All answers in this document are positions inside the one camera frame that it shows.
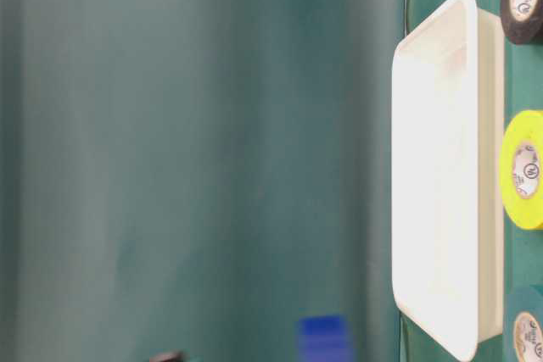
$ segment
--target white tray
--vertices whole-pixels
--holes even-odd
[[[395,301],[462,361],[502,331],[503,48],[498,17],[447,0],[392,67]]]

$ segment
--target printed logo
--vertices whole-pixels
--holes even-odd
[[[519,13],[528,14],[532,7],[527,3],[520,3],[517,7]]]
[[[526,175],[530,180],[533,180],[540,174],[540,168],[534,164],[529,163],[524,166],[524,175]]]

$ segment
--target green surface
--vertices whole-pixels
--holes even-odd
[[[1,0],[2,358],[397,360],[402,0]]]
[[[444,0],[408,0],[408,21],[413,28],[434,11]],[[478,6],[499,15],[500,0],[477,0]],[[543,48],[514,46],[506,43],[506,121],[523,109],[543,108]],[[506,297],[513,287],[543,281],[543,234],[520,231],[509,219],[505,226],[505,281]],[[445,350],[421,332],[412,322],[405,321],[407,359],[419,361],[452,361]],[[480,345],[475,361],[502,360],[501,337]]]

